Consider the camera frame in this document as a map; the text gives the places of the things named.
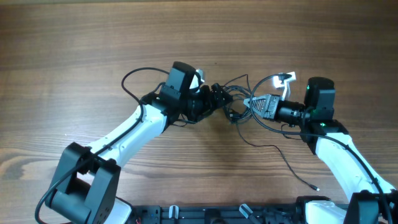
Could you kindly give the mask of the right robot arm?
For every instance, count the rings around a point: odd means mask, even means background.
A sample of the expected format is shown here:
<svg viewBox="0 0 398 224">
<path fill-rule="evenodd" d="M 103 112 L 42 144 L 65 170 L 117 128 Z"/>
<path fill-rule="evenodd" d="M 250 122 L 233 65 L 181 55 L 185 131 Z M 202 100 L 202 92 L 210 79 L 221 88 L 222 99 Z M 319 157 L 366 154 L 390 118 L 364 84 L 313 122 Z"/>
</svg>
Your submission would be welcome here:
<svg viewBox="0 0 398 224">
<path fill-rule="evenodd" d="M 354 145 L 348 130 L 334 119 L 335 85 L 309 78 L 303 103 L 287 95 L 250 95 L 244 104 L 261 125 L 264 120 L 298 126 L 296 133 L 330 169 L 343 189 L 347 209 L 325 197 L 299 198 L 304 223 L 397 223 L 397 189 L 385 181 Z"/>
</svg>

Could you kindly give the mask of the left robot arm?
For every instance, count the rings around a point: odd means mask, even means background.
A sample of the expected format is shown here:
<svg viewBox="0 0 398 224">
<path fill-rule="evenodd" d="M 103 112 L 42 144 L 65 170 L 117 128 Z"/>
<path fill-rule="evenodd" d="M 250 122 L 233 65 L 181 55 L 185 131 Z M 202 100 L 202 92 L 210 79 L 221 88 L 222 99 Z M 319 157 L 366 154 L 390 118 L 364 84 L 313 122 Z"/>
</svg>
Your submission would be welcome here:
<svg viewBox="0 0 398 224">
<path fill-rule="evenodd" d="M 75 142 L 62 152 L 43 205 L 69 223 L 134 223 L 134 208 L 116 196 L 121 169 L 149 141 L 176 122 L 196 124 L 233 98 L 217 83 L 205 84 L 202 70 L 174 62 L 167 79 L 137 100 L 133 114 L 87 146 Z"/>
</svg>

